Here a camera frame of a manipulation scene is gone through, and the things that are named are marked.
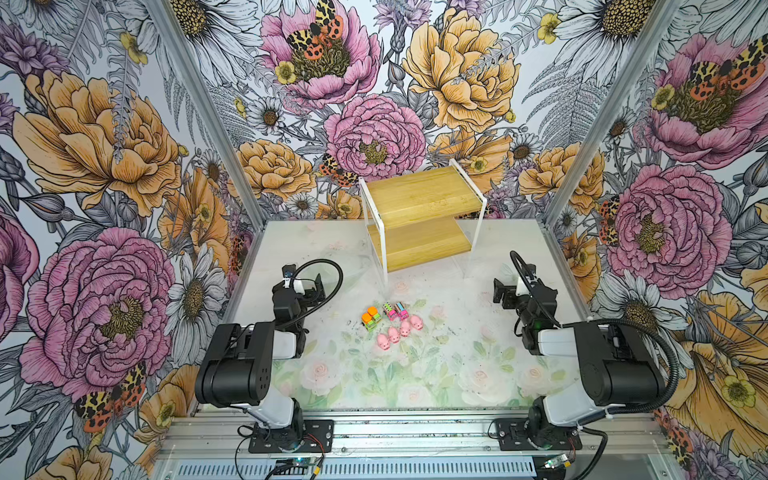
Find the pink green striped toy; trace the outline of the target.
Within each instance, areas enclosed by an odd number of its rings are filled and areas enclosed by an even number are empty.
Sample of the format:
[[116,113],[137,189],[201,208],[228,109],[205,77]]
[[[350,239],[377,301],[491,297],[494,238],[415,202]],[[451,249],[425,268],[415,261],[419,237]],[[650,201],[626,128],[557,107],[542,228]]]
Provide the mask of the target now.
[[390,303],[384,303],[383,310],[391,321],[394,321],[398,317],[397,311]]

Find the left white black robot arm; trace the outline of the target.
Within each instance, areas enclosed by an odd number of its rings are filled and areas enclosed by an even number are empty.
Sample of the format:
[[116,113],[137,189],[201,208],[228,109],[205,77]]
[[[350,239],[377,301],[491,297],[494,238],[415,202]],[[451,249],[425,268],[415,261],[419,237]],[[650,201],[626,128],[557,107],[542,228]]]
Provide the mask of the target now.
[[297,451],[309,437],[299,402],[271,386],[275,362],[303,355],[304,319],[326,300],[322,276],[302,279],[299,270],[282,268],[283,279],[272,288],[273,320],[216,327],[195,379],[198,403],[253,419],[251,452]]

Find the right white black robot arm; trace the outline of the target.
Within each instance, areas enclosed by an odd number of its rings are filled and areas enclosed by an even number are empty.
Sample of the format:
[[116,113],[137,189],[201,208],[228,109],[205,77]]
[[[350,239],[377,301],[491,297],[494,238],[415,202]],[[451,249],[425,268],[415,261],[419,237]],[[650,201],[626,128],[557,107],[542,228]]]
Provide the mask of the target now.
[[580,431],[613,415],[645,413],[668,401],[680,366],[671,345],[643,325],[623,320],[558,322],[556,290],[539,281],[493,282],[493,301],[517,315],[515,335],[533,356],[572,360],[578,380],[540,396],[524,419],[496,421],[501,449],[579,449]]

